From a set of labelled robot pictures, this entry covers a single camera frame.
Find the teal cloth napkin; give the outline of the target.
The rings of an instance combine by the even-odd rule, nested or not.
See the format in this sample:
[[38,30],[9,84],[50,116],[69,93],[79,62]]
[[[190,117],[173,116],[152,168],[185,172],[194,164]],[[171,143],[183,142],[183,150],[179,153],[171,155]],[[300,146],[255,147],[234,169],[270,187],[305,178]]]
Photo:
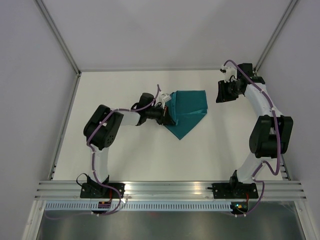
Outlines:
[[166,128],[179,140],[183,139],[207,114],[208,104],[205,90],[177,90],[166,102],[173,125]]

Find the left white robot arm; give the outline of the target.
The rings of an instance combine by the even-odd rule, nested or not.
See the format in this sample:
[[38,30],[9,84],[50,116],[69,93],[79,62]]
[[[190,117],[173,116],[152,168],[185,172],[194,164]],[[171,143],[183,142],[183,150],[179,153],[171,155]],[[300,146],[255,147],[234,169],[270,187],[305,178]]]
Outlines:
[[95,180],[91,191],[98,198],[109,193],[108,155],[120,127],[141,126],[147,120],[154,120],[160,126],[174,126],[176,123],[166,105],[172,97],[159,92],[156,96],[142,93],[139,101],[131,108],[110,108],[99,105],[83,129],[86,145],[91,150],[91,178]]

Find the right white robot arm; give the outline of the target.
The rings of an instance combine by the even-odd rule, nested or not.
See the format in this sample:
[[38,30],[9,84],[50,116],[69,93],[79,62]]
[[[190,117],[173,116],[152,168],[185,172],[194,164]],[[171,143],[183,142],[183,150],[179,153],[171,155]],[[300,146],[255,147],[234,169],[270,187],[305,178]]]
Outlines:
[[294,121],[275,106],[265,80],[255,73],[251,63],[236,64],[229,59],[221,66],[220,72],[223,80],[218,82],[216,102],[231,102],[244,96],[257,117],[249,137],[250,153],[242,166],[234,171],[231,177],[234,182],[228,185],[229,194],[239,198],[247,190],[245,184],[257,183],[257,176],[264,168],[268,168],[273,176],[279,174]]

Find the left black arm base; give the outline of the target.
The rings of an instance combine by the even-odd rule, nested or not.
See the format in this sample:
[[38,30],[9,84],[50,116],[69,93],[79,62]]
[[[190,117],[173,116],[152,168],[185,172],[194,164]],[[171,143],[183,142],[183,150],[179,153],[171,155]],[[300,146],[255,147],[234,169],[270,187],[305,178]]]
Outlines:
[[[109,187],[118,190],[120,197],[124,196],[125,184],[120,182],[111,182]],[[80,191],[81,199],[119,199],[119,194],[108,187],[102,187],[96,182],[83,183]]]

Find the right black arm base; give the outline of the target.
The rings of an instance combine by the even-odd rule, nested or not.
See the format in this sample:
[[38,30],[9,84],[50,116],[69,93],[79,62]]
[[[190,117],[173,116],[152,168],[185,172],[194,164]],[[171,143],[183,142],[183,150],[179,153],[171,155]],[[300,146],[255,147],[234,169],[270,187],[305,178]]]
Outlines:
[[213,183],[207,189],[212,191],[214,199],[250,200],[259,198],[255,183],[237,183],[235,185],[231,185],[230,183]]

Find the right aluminium frame post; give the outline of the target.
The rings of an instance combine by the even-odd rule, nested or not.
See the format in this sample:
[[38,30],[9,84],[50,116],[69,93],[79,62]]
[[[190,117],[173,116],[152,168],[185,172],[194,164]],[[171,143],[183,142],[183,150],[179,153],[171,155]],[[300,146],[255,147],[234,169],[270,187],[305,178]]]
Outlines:
[[272,50],[273,46],[275,45],[277,39],[281,35],[285,25],[289,21],[290,17],[292,16],[293,12],[295,11],[296,7],[299,4],[299,0],[290,0],[287,7],[285,8],[283,14],[281,15],[280,20],[278,21],[275,29],[273,30],[267,44],[265,45],[262,53],[260,54],[257,63],[255,64],[253,70],[255,73],[258,73],[261,67],[263,66],[267,56],[269,55],[270,51]]

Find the aluminium frame post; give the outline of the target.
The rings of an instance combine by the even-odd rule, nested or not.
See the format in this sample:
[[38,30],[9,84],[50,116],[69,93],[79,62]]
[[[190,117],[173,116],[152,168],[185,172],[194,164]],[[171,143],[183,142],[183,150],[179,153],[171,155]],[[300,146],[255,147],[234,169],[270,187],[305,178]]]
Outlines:
[[272,50],[273,46],[275,45],[277,39],[281,35],[285,25],[289,21],[290,17],[292,16],[293,12],[295,11],[296,7],[299,4],[299,0],[290,0],[287,7],[285,8],[283,14],[281,15],[280,20],[278,21],[275,29],[273,30],[267,44],[265,45],[262,53],[260,54],[257,63],[255,64],[253,70],[255,73],[258,73],[261,67],[263,66],[267,56],[269,55],[270,51]]
[[75,72],[77,76],[81,74],[81,70],[79,69],[78,65],[76,64],[75,59],[73,58],[63,36],[61,35],[53,17],[51,16],[45,2],[43,0],[34,0],[33,1],[35,5],[37,6],[39,12],[41,13],[44,21],[48,25],[51,33],[53,34],[55,40],[57,41],[60,49],[62,50],[62,53],[64,54],[67,62]]

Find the left aluminium frame post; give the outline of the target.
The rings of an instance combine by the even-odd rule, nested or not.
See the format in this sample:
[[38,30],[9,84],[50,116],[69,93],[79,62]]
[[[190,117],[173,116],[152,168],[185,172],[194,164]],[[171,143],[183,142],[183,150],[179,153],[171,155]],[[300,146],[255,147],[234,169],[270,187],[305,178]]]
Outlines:
[[67,62],[75,72],[77,76],[81,74],[81,70],[79,69],[78,65],[76,64],[75,59],[73,58],[63,36],[61,35],[53,17],[51,16],[45,2],[43,0],[34,0],[33,1],[35,5],[37,6],[39,12],[41,13],[44,21],[48,25],[51,33],[53,34],[55,40],[57,41],[60,49],[62,50],[62,53],[64,54]]

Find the aluminium mounting rail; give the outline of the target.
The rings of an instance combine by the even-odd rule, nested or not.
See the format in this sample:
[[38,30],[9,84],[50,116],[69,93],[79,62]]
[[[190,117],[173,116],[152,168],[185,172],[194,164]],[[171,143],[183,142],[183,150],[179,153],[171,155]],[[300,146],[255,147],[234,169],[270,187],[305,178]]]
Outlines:
[[[205,201],[227,196],[213,181],[124,181],[123,197],[132,201]],[[40,181],[36,200],[80,200],[82,187],[74,181]],[[253,191],[263,201],[305,201],[307,196],[299,181],[266,181]]]

